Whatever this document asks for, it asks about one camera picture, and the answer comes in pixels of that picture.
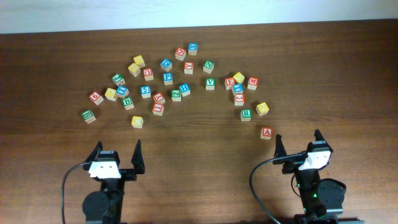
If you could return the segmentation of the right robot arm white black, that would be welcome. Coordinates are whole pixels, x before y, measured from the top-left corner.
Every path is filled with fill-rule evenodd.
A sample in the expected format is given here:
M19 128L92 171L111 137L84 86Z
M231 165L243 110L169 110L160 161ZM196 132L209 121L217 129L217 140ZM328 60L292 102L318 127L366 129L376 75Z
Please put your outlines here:
M346 185L335 179L321 179L319 171L329 164L333 149L320 130L314 132L315 140L305 151L288 155L282 136L276 135L275 153L272 163L282 164L282 173L293 174L303 205L303 214L294 216L295 223L364 223L358 218L343 218Z

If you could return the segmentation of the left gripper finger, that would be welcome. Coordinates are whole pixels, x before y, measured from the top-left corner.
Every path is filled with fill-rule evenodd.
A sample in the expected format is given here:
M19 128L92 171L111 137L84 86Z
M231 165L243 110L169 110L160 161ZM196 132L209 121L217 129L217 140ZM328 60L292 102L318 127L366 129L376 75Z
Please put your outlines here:
M137 144L135 146L132 158L131 158L131 164L133 165L133 169L136 174L145 174L146 168L144 164L144 158L142 155L142 148L141 148L141 140L139 139L137 141Z
M92 150L92 152L86 158L85 162L87 163L87 162L95 161L102 150L103 150L103 144L101 141L98 141L95 148Z

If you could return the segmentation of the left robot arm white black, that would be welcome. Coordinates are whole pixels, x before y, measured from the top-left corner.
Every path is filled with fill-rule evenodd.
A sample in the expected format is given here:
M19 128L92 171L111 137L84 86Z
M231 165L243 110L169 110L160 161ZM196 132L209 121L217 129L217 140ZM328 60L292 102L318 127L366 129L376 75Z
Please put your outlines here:
M117 151L105 151L98 142L86 158L83 169L90 177L100 183L100 189L88 194L82 204L87 224L120 223L126 182L137 180L145 173L141 141L136 143L132 153L130 169L119 168Z

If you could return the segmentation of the yellow C block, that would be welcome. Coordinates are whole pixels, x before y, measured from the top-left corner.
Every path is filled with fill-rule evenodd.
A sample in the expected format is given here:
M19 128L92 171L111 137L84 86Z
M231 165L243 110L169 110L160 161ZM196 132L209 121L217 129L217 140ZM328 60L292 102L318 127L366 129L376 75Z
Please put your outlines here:
M144 120L141 116L133 116L131 120L131 126L133 128L142 128Z

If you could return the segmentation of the green V block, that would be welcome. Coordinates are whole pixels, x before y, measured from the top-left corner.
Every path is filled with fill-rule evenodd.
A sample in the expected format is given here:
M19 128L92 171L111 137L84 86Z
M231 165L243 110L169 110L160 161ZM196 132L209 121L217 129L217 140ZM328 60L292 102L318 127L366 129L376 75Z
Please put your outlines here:
M214 90L215 89L215 79L207 78L205 83L206 90Z

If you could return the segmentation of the green R block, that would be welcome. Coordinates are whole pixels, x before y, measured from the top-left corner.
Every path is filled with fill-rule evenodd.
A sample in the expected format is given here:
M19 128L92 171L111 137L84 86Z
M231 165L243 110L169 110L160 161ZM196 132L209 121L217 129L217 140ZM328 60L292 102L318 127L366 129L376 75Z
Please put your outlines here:
M242 122L250 121L252 118L252 112L249 109L243 109L241 110L240 116Z

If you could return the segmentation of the blue P block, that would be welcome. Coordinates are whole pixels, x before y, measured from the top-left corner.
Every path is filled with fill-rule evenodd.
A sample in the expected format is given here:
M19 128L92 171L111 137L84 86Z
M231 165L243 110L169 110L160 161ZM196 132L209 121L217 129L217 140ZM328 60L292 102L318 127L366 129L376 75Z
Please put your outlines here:
M173 84L172 73L164 73L162 76L163 76L164 85L172 85Z

